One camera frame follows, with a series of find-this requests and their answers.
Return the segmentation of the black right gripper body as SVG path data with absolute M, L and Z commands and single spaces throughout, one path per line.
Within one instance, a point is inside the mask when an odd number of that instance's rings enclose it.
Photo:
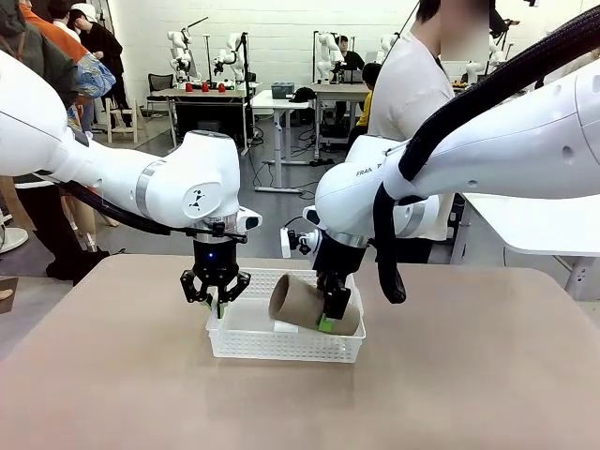
M 348 275 L 359 270 L 366 250 L 367 239 L 364 236 L 320 231 L 312 268 L 319 277 L 345 281 Z

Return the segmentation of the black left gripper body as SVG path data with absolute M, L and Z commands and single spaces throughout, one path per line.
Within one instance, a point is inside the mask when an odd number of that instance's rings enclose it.
M 193 242 L 193 273 L 200 281 L 233 281 L 239 271 L 236 259 L 237 244 L 222 242 Z

